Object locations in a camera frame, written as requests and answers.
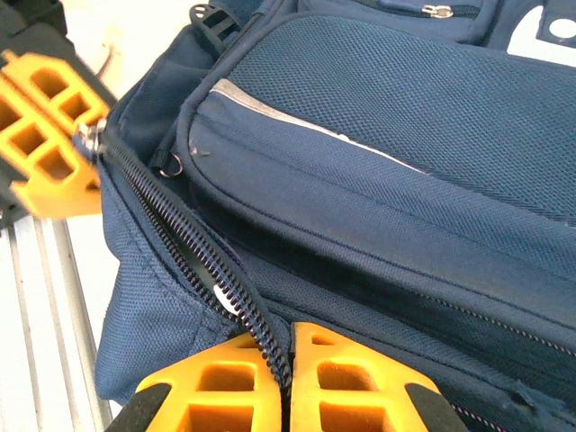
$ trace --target yellow 3d printed part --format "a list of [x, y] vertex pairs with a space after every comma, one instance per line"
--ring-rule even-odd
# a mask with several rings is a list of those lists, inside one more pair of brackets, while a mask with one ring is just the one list
[[99, 213], [98, 174], [75, 149], [79, 122], [107, 107], [62, 60], [4, 54], [0, 73], [0, 157], [26, 178], [12, 191], [31, 214], [63, 219]]
[[2, 53], [2, 74], [69, 137], [80, 124], [92, 125], [108, 115], [108, 106], [78, 73], [60, 58]]
[[249, 334], [146, 378], [171, 389], [148, 432], [280, 432], [280, 389]]
[[295, 337], [291, 432], [466, 430], [421, 373], [314, 324]]

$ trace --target navy blue bag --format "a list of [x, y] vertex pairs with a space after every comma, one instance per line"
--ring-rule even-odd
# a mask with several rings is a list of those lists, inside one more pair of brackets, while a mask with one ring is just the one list
[[497, 1], [220, 6], [221, 45], [193, 20], [93, 154], [121, 263], [99, 395], [242, 329], [288, 386], [300, 320], [470, 430], [576, 431], [576, 71], [483, 47]]

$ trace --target d-ring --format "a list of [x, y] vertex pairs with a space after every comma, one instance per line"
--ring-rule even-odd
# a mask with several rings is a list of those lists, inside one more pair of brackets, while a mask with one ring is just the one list
[[169, 174], [166, 171], [164, 171], [164, 169], [160, 169], [159, 173], [164, 178], [172, 178], [172, 177], [180, 176], [182, 174], [182, 171], [184, 171], [184, 169], [182, 168], [182, 161], [180, 160], [180, 157], [178, 157], [174, 153], [170, 153], [170, 156], [172, 156], [172, 158], [174, 158], [174, 160], [178, 163], [178, 169], [173, 174]]

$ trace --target zipper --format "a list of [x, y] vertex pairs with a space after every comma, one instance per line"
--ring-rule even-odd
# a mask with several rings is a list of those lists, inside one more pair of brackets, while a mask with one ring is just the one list
[[411, 4], [399, 4], [398, 0], [355, 0], [361, 5], [378, 9], [389, 14], [412, 16], [414, 18], [470, 18], [474, 19], [480, 13], [480, 8], [468, 4], [432, 5], [422, 7]]
[[[156, 179], [129, 151], [115, 144], [109, 136], [106, 136], [106, 145], [103, 145], [104, 127], [105, 121], [100, 121], [93, 128], [81, 129], [79, 136], [84, 147], [97, 158], [103, 158], [121, 170], [155, 232], [193, 291], [211, 309], [244, 327], [256, 341], [284, 394], [289, 394], [292, 383], [290, 361], [257, 302], [227, 264], [228, 259], [239, 264], [237, 258], [223, 257], [218, 249], [226, 248], [174, 205], [163, 194]], [[212, 287], [194, 269], [198, 265], [210, 276]]]
[[[337, 134], [331, 130], [327, 130], [325, 128], [322, 128], [322, 127], [320, 127], [314, 123], [311, 123], [309, 121], [304, 121], [304, 120], [299, 119], [297, 117], [293, 117], [290, 114], [286, 114], [285, 112], [278, 111], [275, 108], [273, 108], [269, 105], [266, 105], [265, 103], [261, 103], [257, 99], [255, 99], [253, 96], [251, 96], [250, 94], [247, 94], [242, 89], [240, 89], [239, 87], [237, 87], [236, 85], [231, 83], [226, 78], [219, 80], [212, 87], [210, 92], [223, 95], [224, 97], [230, 99], [235, 104], [242, 105], [244, 108], [249, 109], [250, 111], [252, 111], [254, 113], [258, 113], [260, 115], [263, 115], [263, 116], [268, 117], [270, 119], [274, 119], [274, 120], [279, 121], [279, 122], [285, 122], [285, 123], [289, 123], [291, 125], [294, 125], [294, 126], [297, 126], [300, 128], [310, 129], [310, 130], [313, 130], [313, 131], [316, 131], [319, 133], [323, 133], [325, 135], [330, 136], [331, 138], [333, 138], [335, 140], [340, 140], [342, 142], [345, 142], [348, 145], [352, 145], [352, 146], [357, 147], [359, 149], [362, 149], [364, 151], [369, 151], [371, 153], [374, 153], [374, 154], [380, 156], [381, 158], [387, 158], [387, 159], [389, 159], [389, 160], [391, 160], [391, 161], [393, 161], [399, 165], [402, 165], [408, 169], [417, 171], [423, 175], [425, 174], [425, 173], [417, 170], [413, 166], [409, 166], [409, 165], [399, 161], [398, 159], [391, 157], [390, 155], [387, 155], [386, 153], [383, 153], [379, 150], [375, 150], [374, 148], [370, 148], [369, 146], [366, 146], [364, 144], [353, 141], [353, 140], [349, 139], [346, 135]], [[546, 340], [546, 339], [543, 339], [541, 337], [532, 335], [532, 334], [530, 334], [524, 330], [512, 327], [508, 324], [500, 322], [496, 319], [492, 319], [490, 317], [487, 317], [487, 316], [482, 315], [480, 313], [474, 312], [472, 310], [467, 310], [467, 309], [462, 308], [460, 306], [454, 305], [448, 301], [440, 300], [440, 299], [431, 297], [429, 295], [423, 294], [421, 292], [416, 292], [416, 291], [412, 291], [412, 290], [407, 290], [407, 291], [417, 295], [418, 297], [426, 299], [429, 302], [439, 303], [439, 304], [442, 304], [443, 306], [446, 306], [447, 308], [450, 308], [450, 309], [455, 310], [455, 311], [459, 311], [461, 313], [464, 313], [466, 315], [474, 317], [478, 320], [488, 321], [489, 323], [494, 324], [498, 327], [501, 327], [505, 330], [511, 331], [511, 332], [517, 334], [518, 336], [521, 336], [523, 338], [528, 338], [528, 339], [533, 340], [537, 343], [545, 345], [546, 347], [553, 348], [556, 351], [564, 353], [568, 356], [576, 357], [576, 352], [570, 350], [566, 346], [560, 346], [558, 344], [555, 344], [554, 342], [550, 342], [549, 340]]]
[[495, 425], [494, 423], [487, 420], [486, 418], [482, 418], [479, 415], [474, 414], [473, 412], [469, 411], [466, 408], [459, 407], [458, 405], [454, 405], [453, 403], [451, 403], [450, 406], [452, 407], [452, 409], [454, 411], [456, 411], [456, 414], [458, 414], [458, 416], [460, 416], [461, 419], [466, 418], [466, 419], [475, 420], [475, 421], [481, 423], [485, 429], [494, 430], [496, 432], [507, 432], [507, 430], [504, 427], [500, 427], [498, 425]]

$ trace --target white surface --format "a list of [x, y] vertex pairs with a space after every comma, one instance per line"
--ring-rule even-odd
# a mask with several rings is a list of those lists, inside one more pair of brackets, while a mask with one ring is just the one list
[[[86, 63], [99, 68], [103, 52], [112, 53], [101, 78], [120, 96], [188, 22], [188, 9], [202, 2], [64, 3]], [[536, 40], [541, 11], [526, 16], [508, 52], [576, 66], [574, 49]], [[67, 223], [26, 218], [2, 231], [0, 430], [99, 431], [118, 412], [113, 404], [111, 414], [94, 390], [95, 347], [117, 267], [100, 216]]]
[[66, 223], [19, 220], [0, 238], [0, 418], [6, 431], [103, 430], [95, 345]]
[[562, 18], [551, 22], [549, 30], [557, 38], [572, 39], [576, 36], [576, 22]]

